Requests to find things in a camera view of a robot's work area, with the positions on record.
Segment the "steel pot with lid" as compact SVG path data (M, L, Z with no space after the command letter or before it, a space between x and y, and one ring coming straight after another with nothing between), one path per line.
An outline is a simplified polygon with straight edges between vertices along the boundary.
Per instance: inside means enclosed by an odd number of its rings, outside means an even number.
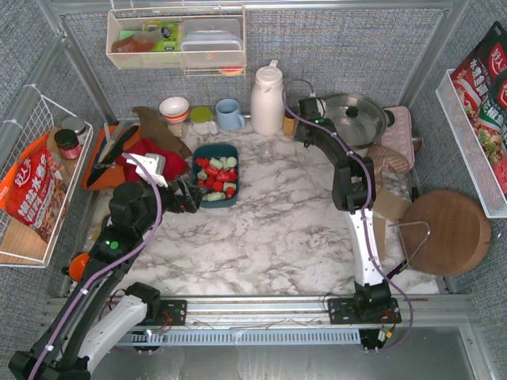
M395 123L392 111L379 107L373 100L354 93L336 93L324 98L325 116L338 135L355 150L377 143Z

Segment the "teal storage basket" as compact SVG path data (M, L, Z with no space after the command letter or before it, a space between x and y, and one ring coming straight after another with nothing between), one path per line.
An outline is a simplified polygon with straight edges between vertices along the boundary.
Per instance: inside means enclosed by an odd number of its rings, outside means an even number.
M192 159L192 183L194 185L196 185L196 174L201 170L205 171L205 169L202 169L201 167L199 167L196 164L197 158L207 158L208 160L210 160L211 158L217 158L223 162L223 168L219 169L219 171L229 172L229 170L231 169L231 167L229 167L227 165L227 158L229 158L229 157L235 157L237 159L237 165L232 168L237 169L238 178L236 180L231 179L230 181L228 181L228 182L237 184L237 190L236 190L234 197L232 197L230 199L228 199L226 197L225 200L215 201L215 202L202 201L201 206L203 208L225 208L225 207L231 207L236 203L236 201L238 199L239 188L240 188L240 186L239 186L239 174L240 174L239 152L236 147L232 146L231 144L227 144L227 143L205 144L203 146L199 146L194 151L193 159ZM208 176L208 179L205 182L205 186L210 189L210 192L214 192L214 190L212 189L212 185L215 181L217 181L216 176L215 177Z

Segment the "striped pink cloth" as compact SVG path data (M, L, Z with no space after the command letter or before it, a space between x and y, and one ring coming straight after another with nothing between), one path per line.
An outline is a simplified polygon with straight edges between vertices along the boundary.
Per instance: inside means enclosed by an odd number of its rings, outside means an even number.
M368 148L368 156L373 161L375 175L380 175L384 171L406 173L410 170L409 160L389 147L372 145Z

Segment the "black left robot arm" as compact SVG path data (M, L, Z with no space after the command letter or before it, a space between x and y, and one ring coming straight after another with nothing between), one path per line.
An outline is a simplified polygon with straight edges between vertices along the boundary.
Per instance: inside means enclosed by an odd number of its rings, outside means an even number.
M112 193L109 214L90 250L82 278L43 336L16 351L9 369L17 379L88 379L124 334L161 309L159 290L143 283L103 319L97 316L150 239L165 212L194 213L206 189L179 178L166 188L125 182Z

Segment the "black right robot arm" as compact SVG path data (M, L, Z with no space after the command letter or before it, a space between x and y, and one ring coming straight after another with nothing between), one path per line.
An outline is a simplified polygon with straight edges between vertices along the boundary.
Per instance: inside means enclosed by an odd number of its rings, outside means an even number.
M386 309L391 301L373 228L373 161L353 151L333 122L324 117L324 109L324 101L317 97L300 100L295 136L305 146L318 147L334 164L332 198L334 206L345 212L355 260L354 313L364 320Z

